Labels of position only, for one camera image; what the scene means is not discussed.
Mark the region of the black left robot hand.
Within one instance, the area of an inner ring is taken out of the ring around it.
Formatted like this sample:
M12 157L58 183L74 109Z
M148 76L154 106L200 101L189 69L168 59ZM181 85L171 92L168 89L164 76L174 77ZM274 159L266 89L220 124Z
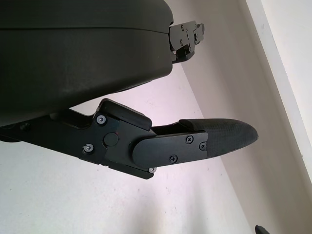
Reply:
M153 126L108 99L171 73L204 39L163 0L3 0L0 139L26 142L142 179L258 139L235 119Z

